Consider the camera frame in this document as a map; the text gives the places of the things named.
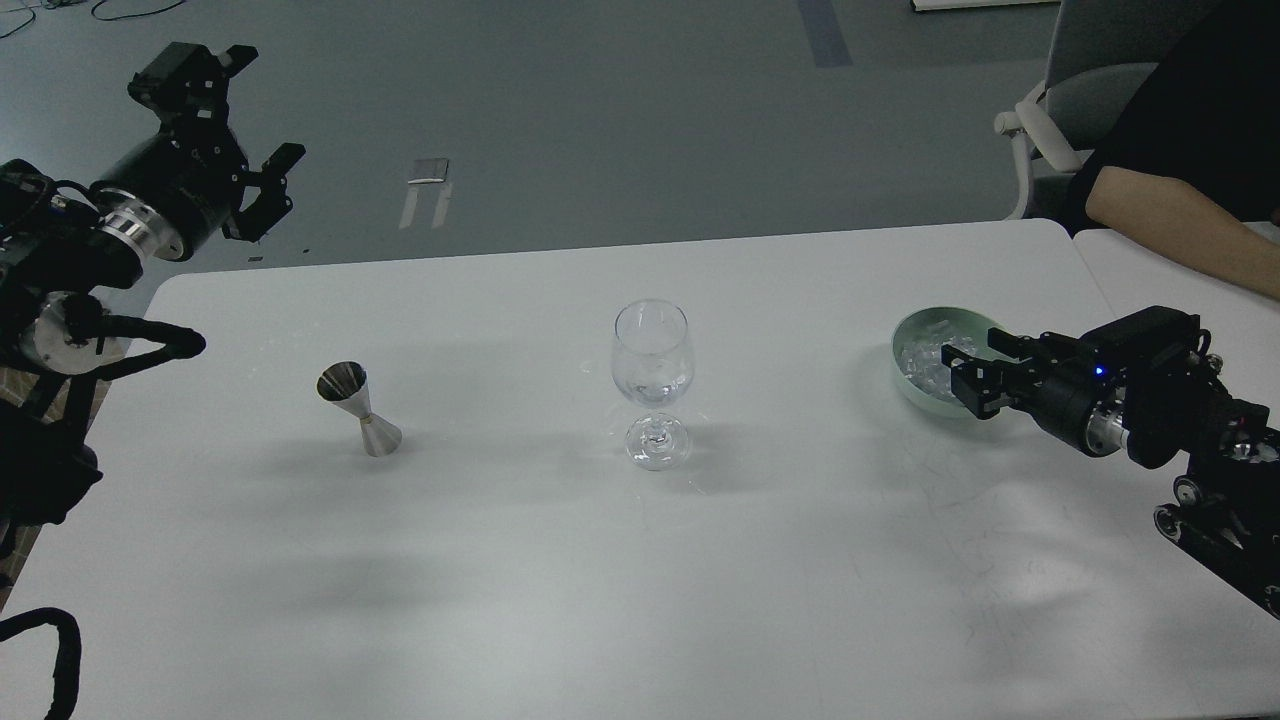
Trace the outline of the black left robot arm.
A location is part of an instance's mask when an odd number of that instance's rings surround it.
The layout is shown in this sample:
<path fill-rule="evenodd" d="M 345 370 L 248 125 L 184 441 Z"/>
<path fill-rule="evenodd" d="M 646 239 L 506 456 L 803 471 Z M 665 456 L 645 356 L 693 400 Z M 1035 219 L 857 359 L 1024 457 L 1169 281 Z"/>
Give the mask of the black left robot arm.
<path fill-rule="evenodd" d="M 33 380 L 3 402 L 4 593 L 24 538 L 101 480 L 86 442 L 99 388 L 206 346 L 191 328 L 115 314 L 93 291 L 133 287 L 152 258 L 188 261 L 216 232 L 259 242 L 293 208 L 287 176 L 305 147 L 283 143 L 255 169 L 229 124 L 230 82 L 257 55 L 169 44 L 128 86 L 157 132 L 92 184 L 3 164 L 3 370 Z"/>

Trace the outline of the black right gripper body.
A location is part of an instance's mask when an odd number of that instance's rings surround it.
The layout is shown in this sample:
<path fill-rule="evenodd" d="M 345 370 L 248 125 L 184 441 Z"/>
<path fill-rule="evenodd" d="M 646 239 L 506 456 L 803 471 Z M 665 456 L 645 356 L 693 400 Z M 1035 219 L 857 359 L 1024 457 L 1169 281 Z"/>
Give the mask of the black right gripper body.
<path fill-rule="evenodd" d="M 1065 334 L 1039 334 L 1044 361 L 1012 361 L 1009 406 L 1088 457 L 1117 452 L 1126 441 L 1123 388 L 1094 346 Z"/>

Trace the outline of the person forearm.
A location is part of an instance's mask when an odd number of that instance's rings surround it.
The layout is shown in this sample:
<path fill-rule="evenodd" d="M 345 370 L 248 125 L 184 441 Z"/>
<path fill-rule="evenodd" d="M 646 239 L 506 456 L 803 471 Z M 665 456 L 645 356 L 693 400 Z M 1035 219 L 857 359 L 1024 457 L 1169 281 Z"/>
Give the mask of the person forearm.
<path fill-rule="evenodd" d="M 1277 245 L 1181 179 L 1103 167 L 1084 209 L 1151 252 L 1279 300 Z"/>

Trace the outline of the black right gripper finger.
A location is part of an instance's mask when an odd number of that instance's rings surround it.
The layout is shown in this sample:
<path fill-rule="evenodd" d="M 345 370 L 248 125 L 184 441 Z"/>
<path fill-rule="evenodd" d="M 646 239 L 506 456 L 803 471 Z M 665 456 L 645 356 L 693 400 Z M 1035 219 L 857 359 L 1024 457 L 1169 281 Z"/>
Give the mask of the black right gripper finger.
<path fill-rule="evenodd" d="M 978 357 L 955 345 L 942 345 L 940 359 L 950 372 L 951 395 L 974 418 L 989 420 L 1010 405 L 1005 377 L 1010 361 Z"/>
<path fill-rule="evenodd" d="M 1012 361 L 1044 361 L 1046 348 L 1039 337 L 1014 334 L 1001 327 L 987 331 L 987 346 Z"/>

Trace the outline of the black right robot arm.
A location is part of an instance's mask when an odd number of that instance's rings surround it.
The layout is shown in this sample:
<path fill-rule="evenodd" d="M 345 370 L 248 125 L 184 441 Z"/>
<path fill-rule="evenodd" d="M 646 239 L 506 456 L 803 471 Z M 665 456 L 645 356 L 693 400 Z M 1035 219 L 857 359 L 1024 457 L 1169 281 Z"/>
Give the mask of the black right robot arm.
<path fill-rule="evenodd" d="M 1277 430 L 1266 406 L 1228 391 L 1211 341 L 1197 315 L 1151 306 L 1076 338 L 991 328 L 993 357 L 945 345 L 940 359 L 982 420 L 1009 407 L 1088 457 L 1121 451 L 1147 469 L 1184 454 L 1157 530 L 1276 615 Z"/>

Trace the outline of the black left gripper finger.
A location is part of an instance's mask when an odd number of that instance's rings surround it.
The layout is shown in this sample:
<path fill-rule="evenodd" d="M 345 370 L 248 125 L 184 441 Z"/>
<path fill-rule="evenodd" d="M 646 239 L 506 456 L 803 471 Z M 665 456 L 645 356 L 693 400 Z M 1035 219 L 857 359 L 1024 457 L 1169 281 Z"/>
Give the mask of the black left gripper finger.
<path fill-rule="evenodd" d="M 257 243 L 293 209 L 287 174 L 305 156 L 302 143 L 282 143 L 257 169 L 230 173 L 232 204 L 221 232 L 229 240 Z"/>
<path fill-rule="evenodd" d="M 248 45 L 215 54 L 204 45 L 172 42 L 133 74 L 127 92 L 163 131 L 212 133 L 229 127 L 230 81 L 257 58 Z"/>

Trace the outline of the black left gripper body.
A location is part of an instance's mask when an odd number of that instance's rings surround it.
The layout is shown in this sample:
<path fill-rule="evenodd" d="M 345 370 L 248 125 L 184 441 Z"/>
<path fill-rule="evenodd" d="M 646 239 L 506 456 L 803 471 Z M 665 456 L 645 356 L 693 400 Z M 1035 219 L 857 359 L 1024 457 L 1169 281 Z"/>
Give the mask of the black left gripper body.
<path fill-rule="evenodd" d="M 218 231 L 257 243 L 262 220 L 243 205 L 256 178 L 225 111 L 173 117 L 93 183 L 96 229 L 141 263 L 188 261 Z"/>

